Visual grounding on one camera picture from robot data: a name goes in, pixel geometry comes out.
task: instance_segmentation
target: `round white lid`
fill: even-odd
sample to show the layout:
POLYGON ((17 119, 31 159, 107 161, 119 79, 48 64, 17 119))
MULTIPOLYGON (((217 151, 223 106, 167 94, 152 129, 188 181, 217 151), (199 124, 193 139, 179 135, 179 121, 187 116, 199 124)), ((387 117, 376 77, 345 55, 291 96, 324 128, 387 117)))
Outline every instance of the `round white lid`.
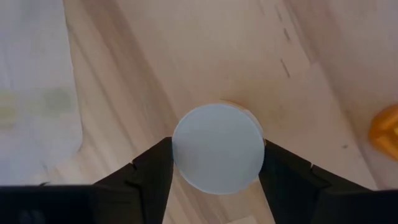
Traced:
POLYGON ((264 160, 262 129, 247 110, 226 104, 198 107, 185 115, 172 138, 181 175, 210 194, 245 189, 264 160))

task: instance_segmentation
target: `plastic disc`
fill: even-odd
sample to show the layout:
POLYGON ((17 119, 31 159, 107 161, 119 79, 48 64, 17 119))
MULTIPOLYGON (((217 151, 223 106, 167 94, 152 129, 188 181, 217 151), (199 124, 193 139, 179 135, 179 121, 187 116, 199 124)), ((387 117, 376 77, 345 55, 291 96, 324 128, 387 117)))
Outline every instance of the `plastic disc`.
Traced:
POLYGON ((175 128, 172 142, 181 175, 209 194, 245 189, 264 160, 261 127, 250 112, 233 105, 192 110, 175 128))

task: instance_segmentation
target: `orange object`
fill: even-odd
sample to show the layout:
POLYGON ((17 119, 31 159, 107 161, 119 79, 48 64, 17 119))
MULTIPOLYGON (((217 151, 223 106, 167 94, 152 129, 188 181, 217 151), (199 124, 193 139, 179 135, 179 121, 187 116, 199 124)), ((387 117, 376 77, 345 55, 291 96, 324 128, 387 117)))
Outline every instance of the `orange object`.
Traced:
POLYGON ((398 105, 382 110, 373 119, 369 140, 376 149, 398 161, 398 105))

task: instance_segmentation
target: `wooden table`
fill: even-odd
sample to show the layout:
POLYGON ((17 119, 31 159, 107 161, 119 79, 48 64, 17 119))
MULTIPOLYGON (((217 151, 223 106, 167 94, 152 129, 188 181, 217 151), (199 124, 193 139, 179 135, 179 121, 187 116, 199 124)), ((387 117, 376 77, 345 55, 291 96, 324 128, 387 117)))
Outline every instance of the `wooden table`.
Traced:
POLYGON ((287 2, 326 71, 378 187, 398 188, 398 162, 368 141, 373 117, 398 103, 398 2, 287 2))
MULTIPOLYGON (((35 181, 92 183, 220 99, 252 111, 264 137, 375 189, 318 59, 279 0, 64 1, 83 144, 35 181)), ((175 173, 164 223, 273 223, 258 181, 208 195, 175 173)))

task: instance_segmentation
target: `light wood surface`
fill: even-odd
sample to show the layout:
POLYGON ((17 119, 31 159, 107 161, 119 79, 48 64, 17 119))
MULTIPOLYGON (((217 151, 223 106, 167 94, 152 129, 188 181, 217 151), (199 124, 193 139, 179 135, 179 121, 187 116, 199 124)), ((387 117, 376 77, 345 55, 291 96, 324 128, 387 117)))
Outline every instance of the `light wood surface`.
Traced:
MULTIPOLYGON (((35 182, 92 183, 165 136, 196 106, 250 110, 264 137, 376 188, 323 68, 277 0, 67 0, 83 145, 35 182)), ((273 223, 258 181, 208 195, 176 170, 164 223, 273 223)))
POLYGON ((379 188, 398 188, 398 162, 370 145, 375 115, 398 103, 398 2, 287 0, 326 71, 379 188))

